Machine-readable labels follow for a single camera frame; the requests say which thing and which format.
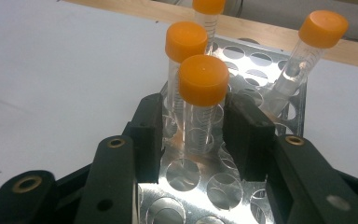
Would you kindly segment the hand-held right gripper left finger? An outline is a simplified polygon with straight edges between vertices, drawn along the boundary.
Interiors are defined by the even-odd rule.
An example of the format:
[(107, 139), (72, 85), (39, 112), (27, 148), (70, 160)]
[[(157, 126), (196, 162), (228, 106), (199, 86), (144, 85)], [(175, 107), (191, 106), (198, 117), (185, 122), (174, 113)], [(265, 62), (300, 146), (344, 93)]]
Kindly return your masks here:
[(123, 134), (100, 142), (74, 224), (139, 224), (138, 185), (157, 183), (163, 97), (144, 97)]

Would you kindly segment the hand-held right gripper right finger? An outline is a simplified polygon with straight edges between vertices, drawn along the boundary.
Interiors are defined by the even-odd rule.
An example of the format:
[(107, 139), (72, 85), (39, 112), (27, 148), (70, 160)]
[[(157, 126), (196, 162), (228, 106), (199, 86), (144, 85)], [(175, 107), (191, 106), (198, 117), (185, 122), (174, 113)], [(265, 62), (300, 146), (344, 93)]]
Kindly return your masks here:
[(227, 94), (223, 139), (240, 179), (266, 183), (277, 224), (358, 224), (358, 182), (335, 170), (309, 140), (276, 135), (249, 96)]

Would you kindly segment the metal test tube rack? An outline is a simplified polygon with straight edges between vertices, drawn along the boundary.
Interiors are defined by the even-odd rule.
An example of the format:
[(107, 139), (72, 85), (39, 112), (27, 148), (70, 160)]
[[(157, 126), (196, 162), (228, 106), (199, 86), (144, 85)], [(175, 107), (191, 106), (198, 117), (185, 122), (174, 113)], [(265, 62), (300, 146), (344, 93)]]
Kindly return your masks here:
[[(245, 40), (217, 36), (213, 56), (228, 67), (230, 92), (264, 104), (265, 93), (290, 53)], [(157, 184), (139, 186), (141, 224), (274, 224), (265, 182), (240, 178), (222, 135), (223, 108), (215, 114), (210, 153), (182, 149), (167, 109), (162, 110), (164, 154)]]

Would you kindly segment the orange-capped clear tube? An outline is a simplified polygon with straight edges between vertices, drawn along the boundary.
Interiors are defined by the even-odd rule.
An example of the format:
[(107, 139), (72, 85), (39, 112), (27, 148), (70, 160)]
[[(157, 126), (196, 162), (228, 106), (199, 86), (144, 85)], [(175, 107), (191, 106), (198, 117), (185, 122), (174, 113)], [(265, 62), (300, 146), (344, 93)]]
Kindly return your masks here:
[(207, 32), (208, 43), (206, 54), (213, 52), (213, 41), (219, 15), (224, 11), (226, 0), (193, 0), (195, 22)]
[(336, 12), (311, 12), (298, 30), (298, 41), (289, 60), (264, 96), (262, 111), (278, 117), (324, 52), (334, 47), (348, 28), (347, 20)]
[(208, 43), (205, 29), (192, 21), (173, 23), (166, 32), (165, 53), (169, 59), (166, 109), (172, 118), (171, 132), (183, 130), (183, 105), (178, 90), (178, 70), (182, 62), (203, 54)]
[(204, 154), (212, 149), (212, 128), (218, 105), (225, 99), (229, 74), (220, 59), (195, 55), (179, 68), (179, 94), (184, 100), (183, 141), (187, 151)]

